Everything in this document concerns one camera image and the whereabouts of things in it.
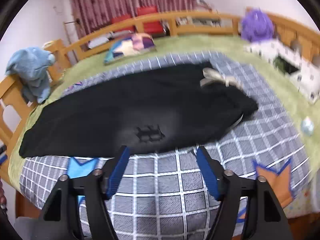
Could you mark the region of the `light blue cloth on bedframe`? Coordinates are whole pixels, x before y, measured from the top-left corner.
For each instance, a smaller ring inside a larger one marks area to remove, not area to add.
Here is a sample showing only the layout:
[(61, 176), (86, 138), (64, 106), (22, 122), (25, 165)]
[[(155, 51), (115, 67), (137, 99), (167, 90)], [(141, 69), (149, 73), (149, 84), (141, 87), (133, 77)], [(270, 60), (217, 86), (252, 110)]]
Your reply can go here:
[(48, 67), (55, 63), (55, 56), (39, 47), (16, 51), (8, 61), (5, 75), (18, 75), (23, 81), (23, 95), (30, 101), (44, 103), (50, 96)]

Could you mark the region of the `purple fluffy plush toy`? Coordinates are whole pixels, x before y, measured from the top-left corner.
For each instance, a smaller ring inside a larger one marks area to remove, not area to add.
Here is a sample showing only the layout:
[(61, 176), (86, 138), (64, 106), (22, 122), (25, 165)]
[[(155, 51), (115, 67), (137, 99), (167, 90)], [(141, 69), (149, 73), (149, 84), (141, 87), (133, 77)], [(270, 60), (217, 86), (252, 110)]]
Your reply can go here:
[(270, 18), (260, 9), (246, 13), (241, 22), (241, 38), (248, 42), (270, 40), (274, 35), (274, 26)]

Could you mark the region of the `black pants with white stripe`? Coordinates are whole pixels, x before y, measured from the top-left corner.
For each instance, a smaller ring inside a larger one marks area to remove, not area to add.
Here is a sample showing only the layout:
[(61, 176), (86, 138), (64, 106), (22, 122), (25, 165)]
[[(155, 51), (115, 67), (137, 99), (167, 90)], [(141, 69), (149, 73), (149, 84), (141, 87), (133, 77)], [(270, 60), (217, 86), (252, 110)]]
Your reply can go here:
[(22, 158), (114, 157), (168, 152), (215, 141), (258, 110), (233, 85), (202, 86), (210, 62), (129, 74), (74, 92), (43, 108), (23, 136)]

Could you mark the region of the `colourful geometric pillow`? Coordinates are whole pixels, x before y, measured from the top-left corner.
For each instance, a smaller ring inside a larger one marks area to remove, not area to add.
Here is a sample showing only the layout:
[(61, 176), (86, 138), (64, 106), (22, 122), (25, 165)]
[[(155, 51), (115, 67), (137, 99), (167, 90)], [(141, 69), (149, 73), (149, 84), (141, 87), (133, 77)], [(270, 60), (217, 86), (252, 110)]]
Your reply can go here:
[(146, 33), (133, 33), (117, 40), (108, 50), (104, 64), (109, 64), (122, 57), (135, 56), (156, 49), (151, 35)]

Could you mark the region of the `white spotted storage box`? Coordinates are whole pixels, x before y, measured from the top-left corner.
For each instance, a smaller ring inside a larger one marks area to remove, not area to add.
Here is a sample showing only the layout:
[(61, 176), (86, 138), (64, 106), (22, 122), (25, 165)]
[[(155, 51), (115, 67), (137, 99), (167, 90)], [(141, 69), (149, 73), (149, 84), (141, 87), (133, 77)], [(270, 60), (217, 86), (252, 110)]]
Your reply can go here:
[(319, 68), (300, 56), (299, 52), (276, 39), (253, 42), (246, 45), (245, 50), (274, 66), (308, 102), (314, 104), (319, 100)]

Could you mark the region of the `grey checked star bedsheet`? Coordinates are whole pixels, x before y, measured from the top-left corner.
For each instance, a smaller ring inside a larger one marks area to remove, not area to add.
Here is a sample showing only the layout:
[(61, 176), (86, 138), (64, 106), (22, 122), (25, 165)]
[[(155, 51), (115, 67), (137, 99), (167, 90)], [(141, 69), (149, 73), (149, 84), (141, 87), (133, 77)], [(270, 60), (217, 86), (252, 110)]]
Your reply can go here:
[[(180, 63), (209, 61), (223, 75), (242, 82), (259, 110), (220, 141), (208, 143), (210, 156), (237, 175), (254, 179), (265, 167), (279, 177), (290, 174), (292, 203), (288, 217), (308, 211), (309, 159), (293, 122), (266, 80), (251, 64), (242, 64), (217, 51), (167, 54), (136, 61), (111, 70), (80, 77), (63, 94), (74, 93), (126, 74), (171, 67)], [(102, 167), (105, 159), (88, 157), (33, 157), (24, 161), (20, 191), (36, 207), (43, 207), (59, 176), (86, 175)], [(195, 159), (195, 148), (130, 158), (118, 192), (107, 202), (121, 239), (203, 239), (219, 203), (209, 195)]]

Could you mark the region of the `green fleece blanket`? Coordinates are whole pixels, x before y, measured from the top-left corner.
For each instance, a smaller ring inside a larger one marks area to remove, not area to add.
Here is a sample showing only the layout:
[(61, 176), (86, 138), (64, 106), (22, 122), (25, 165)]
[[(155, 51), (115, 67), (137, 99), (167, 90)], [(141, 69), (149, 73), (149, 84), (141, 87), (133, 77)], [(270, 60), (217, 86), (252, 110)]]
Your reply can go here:
[(104, 64), (105, 52), (90, 56), (67, 69), (63, 76), (61, 85), (52, 92), (49, 100), (58, 99), (63, 91), (74, 83), (95, 76), (108, 70), (118, 70), (120, 67), (129, 69), (131, 64), (136, 67), (142, 67), (142, 61), (151, 63), (152, 60), (158, 60), (161, 56), (170, 59), (172, 55), (181, 53), (197, 53), (200, 51), (219, 51), (230, 59), (251, 64), (261, 76), (267, 81), (269, 86), (281, 100), (283, 106), (291, 116), (295, 126), (300, 127), (300, 123), (306, 117), (310, 117), (315, 125), (313, 135), (300, 135), (304, 142), (305, 150), (308, 155), (308, 165), (310, 174), (308, 180), (315, 178), (319, 170), (319, 103), (309, 104), (304, 96), (298, 92), (296, 87), (274, 66), (257, 54), (251, 54), (245, 51), (246, 45), (239, 37), (223, 35), (187, 35), (177, 37), (163, 37), (155, 39), (156, 49), (145, 54), (131, 57), (124, 57), (109, 64)]

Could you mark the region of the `small light blue ball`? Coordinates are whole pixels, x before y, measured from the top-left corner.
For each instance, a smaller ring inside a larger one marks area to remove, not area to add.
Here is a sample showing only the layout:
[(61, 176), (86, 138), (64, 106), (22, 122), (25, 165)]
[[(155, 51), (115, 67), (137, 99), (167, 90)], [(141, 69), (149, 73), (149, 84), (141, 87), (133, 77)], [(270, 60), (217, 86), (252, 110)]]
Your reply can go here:
[(307, 136), (313, 135), (314, 127), (314, 123), (308, 116), (300, 124), (301, 131)]

